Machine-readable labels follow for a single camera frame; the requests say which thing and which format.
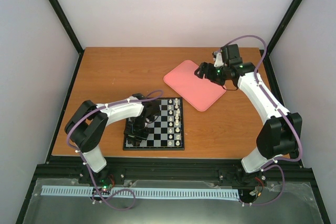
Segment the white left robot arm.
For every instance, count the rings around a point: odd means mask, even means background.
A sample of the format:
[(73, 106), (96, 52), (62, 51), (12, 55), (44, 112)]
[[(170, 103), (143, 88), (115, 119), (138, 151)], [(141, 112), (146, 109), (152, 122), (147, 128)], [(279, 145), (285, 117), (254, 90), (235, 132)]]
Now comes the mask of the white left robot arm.
[(107, 161), (99, 147), (100, 140), (107, 126), (126, 120), (124, 136), (131, 142), (139, 144), (149, 135), (148, 125), (159, 116), (160, 103), (158, 99), (163, 91), (158, 91), (157, 97), (143, 96), (140, 93), (111, 103), (83, 102), (65, 126), (66, 143), (78, 153), (83, 164), (91, 170), (91, 178), (97, 183), (108, 180)]

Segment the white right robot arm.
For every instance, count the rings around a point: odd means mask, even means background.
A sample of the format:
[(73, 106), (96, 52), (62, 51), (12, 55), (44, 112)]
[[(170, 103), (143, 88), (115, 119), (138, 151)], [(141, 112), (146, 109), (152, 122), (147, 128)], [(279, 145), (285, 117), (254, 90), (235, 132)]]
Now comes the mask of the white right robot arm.
[(302, 158), (300, 133), (302, 117), (291, 113), (270, 92), (252, 62), (243, 62), (238, 45), (226, 45), (213, 52), (213, 63), (203, 62), (194, 74), (219, 86), (227, 80), (241, 90), (258, 112), (263, 127), (256, 139), (256, 148), (241, 160), (246, 173), (266, 170), (267, 166), (283, 160), (284, 156), (298, 152)]

